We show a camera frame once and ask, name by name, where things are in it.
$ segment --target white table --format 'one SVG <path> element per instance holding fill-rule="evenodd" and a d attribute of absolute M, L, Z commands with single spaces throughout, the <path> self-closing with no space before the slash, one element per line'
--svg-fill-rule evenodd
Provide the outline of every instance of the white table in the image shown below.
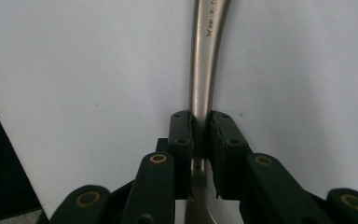
<path fill-rule="evenodd" d="M 187 109 L 193 1 L 0 1 L 0 120 L 49 217 L 115 190 Z M 215 110 L 308 191 L 358 189 L 358 1 L 233 0 Z M 220 223 L 238 203 L 213 199 Z M 183 222 L 184 202 L 176 220 Z"/>

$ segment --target white surface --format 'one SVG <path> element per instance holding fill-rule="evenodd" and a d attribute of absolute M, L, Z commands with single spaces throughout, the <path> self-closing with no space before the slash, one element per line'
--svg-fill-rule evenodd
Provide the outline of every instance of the white surface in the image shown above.
<path fill-rule="evenodd" d="M 49 217 L 80 186 L 131 181 L 187 108 L 192 12 L 0 1 L 0 120 Z M 358 1 L 233 0 L 213 108 L 305 189 L 358 189 Z M 236 203 L 211 207 L 241 223 Z"/>

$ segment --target brass screw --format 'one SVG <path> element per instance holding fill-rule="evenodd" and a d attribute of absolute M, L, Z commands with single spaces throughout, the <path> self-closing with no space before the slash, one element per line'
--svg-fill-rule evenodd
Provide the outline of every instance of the brass screw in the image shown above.
<path fill-rule="evenodd" d="M 341 201 L 344 202 L 347 206 L 358 211 L 358 197 L 352 194 L 343 194 L 340 197 Z"/>
<path fill-rule="evenodd" d="M 164 155 L 158 154 L 150 157 L 150 161 L 154 164 L 162 164 L 167 160 L 167 157 Z"/>
<path fill-rule="evenodd" d="M 89 190 L 81 193 L 76 198 L 76 205 L 80 208 L 87 208 L 93 206 L 95 203 L 100 201 L 101 194 L 95 190 Z"/>
<path fill-rule="evenodd" d="M 255 161 L 259 164 L 268 166 L 272 164 L 272 159 L 266 157 L 266 156 L 257 156 L 255 157 Z"/>

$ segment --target metal handle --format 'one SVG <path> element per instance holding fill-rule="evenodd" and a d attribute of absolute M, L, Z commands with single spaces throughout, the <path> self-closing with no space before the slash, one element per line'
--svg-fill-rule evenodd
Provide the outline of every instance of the metal handle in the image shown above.
<path fill-rule="evenodd" d="M 203 159 L 204 141 L 211 116 L 214 75 L 223 26 L 230 0 L 196 0 L 190 81 L 190 112 L 193 115 L 194 159 L 192 192 L 187 201 L 185 223 L 216 223 L 209 210 Z"/>

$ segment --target white tabletop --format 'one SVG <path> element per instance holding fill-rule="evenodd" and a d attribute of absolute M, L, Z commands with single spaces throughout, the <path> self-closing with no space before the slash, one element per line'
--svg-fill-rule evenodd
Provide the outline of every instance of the white tabletop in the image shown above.
<path fill-rule="evenodd" d="M 168 136 L 187 109 L 192 14 L 193 1 L 0 1 L 0 120 L 49 217 L 78 187 L 131 181 Z M 214 94 L 304 189 L 358 190 L 358 1 L 233 0 Z M 241 223 L 238 203 L 211 209 Z"/>

